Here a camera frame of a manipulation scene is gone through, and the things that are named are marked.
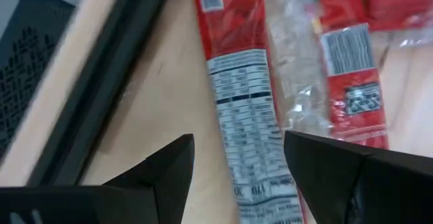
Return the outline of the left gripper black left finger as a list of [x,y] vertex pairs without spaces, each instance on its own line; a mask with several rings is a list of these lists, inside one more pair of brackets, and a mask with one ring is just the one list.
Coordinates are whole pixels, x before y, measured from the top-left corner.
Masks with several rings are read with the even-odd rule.
[[102,185],[0,187],[0,224],[181,224],[194,154],[184,134]]

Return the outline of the red popcorn bag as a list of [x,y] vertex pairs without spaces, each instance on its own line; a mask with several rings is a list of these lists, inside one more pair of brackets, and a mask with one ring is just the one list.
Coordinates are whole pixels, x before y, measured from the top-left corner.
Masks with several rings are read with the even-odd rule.
[[294,129],[387,148],[363,0],[195,0],[240,224],[304,224]]
[[373,45],[433,44],[433,0],[364,0]]

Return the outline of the black perforated panel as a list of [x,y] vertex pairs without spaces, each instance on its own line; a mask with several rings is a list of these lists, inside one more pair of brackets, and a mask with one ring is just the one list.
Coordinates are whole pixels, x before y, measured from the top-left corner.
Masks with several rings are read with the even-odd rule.
[[19,0],[0,38],[0,158],[65,31],[75,6],[64,0]]

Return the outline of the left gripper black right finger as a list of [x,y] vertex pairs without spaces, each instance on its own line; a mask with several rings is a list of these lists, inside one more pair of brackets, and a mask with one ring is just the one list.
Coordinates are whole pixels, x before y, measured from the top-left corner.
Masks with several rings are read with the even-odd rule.
[[433,158],[296,131],[283,148],[317,224],[433,224]]

